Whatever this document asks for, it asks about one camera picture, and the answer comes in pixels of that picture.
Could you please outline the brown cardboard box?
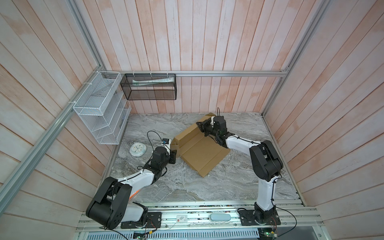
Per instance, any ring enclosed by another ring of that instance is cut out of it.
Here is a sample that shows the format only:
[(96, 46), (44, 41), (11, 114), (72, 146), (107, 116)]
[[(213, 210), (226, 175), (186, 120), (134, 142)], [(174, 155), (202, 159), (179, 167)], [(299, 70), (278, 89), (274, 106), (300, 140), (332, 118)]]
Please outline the brown cardboard box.
[(176, 151), (177, 157), (202, 178), (207, 176), (231, 151), (215, 143), (212, 138), (206, 137), (196, 123), (173, 138), (171, 150)]

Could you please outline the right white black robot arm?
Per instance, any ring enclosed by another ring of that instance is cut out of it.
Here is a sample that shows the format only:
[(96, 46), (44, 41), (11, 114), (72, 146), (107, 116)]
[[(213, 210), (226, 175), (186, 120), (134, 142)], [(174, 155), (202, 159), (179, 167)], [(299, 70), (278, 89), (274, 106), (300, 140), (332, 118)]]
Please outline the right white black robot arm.
[(251, 158), (253, 171), (259, 179), (254, 210), (256, 221), (261, 223), (275, 215), (275, 185), (284, 164), (272, 142), (252, 141), (229, 132), (223, 116), (213, 116), (196, 124), (206, 137), (211, 137), (220, 146), (239, 151)]

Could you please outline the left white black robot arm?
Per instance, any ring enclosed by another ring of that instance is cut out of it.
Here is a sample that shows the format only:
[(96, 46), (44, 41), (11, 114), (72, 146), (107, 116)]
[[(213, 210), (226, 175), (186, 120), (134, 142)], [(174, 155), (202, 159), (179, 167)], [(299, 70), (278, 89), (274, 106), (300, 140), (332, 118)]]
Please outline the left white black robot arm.
[(131, 203), (130, 198), (165, 175), (167, 165), (176, 163), (176, 155), (177, 151), (169, 147), (157, 147), (139, 172), (120, 179), (106, 178), (90, 202), (86, 216), (108, 230), (115, 229), (121, 222), (144, 227), (148, 222), (148, 208)]

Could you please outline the small white label box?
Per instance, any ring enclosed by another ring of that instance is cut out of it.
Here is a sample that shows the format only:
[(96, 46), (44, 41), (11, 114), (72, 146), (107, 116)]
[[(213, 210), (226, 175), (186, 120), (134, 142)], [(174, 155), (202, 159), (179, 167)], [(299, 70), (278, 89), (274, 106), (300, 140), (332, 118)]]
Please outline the small white label box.
[(177, 215), (176, 219), (177, 219), (177, 223), (187, 223), (188, 215)]

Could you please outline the paper sheet in black basket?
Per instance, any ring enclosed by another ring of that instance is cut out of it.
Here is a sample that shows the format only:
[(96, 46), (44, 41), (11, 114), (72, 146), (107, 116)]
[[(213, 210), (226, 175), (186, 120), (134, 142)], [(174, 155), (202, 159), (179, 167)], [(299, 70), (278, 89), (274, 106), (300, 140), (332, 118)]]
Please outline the paper sheet in black basket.
[(132, 85), (134, 87), (143, 87), (143, 86), (170, 84), (174, 82), (175, 82), (174, 77), (168, 77), (168, 78), (161, 78), (161, 79), (132, 80)]

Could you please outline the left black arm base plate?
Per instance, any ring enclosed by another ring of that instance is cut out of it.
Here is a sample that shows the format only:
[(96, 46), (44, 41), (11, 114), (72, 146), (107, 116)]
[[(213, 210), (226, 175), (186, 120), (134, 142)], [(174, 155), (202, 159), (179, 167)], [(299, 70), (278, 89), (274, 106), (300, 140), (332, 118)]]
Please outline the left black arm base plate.
[(162, 213), (161, 212), (149, 212), (138, 221), (121, 222), (121, 229), (144, 229), (161, 227)]

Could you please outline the aluminium mounting rail frame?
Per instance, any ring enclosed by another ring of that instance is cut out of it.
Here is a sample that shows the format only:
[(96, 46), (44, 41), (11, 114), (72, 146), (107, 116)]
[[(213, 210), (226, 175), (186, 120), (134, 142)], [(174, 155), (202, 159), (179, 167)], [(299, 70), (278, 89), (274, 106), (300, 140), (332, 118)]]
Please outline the aluminium mounting rail frame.
[[(85, 215), (75, 231), (75, 240), (329, 240), (320, 213), (301, 200), (277, 200), (281, 225), (242, 226), (237, 209), (253, 209), (253, 201), (203, 201), (146, 203), (149, 212), (161, 212), (161, 227), (106, 230)], [(228, 222), (212, 222), (212, 213), (231, 215)], [(177, 223), (177, 215), (188, 215)]]

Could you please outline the grey oval device on rail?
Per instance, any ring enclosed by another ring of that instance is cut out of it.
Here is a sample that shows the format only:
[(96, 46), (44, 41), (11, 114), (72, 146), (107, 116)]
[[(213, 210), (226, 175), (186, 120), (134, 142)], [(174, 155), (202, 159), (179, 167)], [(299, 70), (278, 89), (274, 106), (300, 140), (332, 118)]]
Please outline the grey oval device on rail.
[(209, 219), (212, 222), (228, 222), (231, 218), (231, 215), (226, 213), (212, 213), (209, 216)]

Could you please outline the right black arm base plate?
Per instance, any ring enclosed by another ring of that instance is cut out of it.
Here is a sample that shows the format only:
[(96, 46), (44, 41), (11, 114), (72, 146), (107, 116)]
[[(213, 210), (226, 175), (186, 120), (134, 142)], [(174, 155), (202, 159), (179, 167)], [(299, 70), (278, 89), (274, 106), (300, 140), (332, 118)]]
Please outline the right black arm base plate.
[(280, 217), (275, 209), (269, 211), (237, 209), (242, 226), (281, 225)]

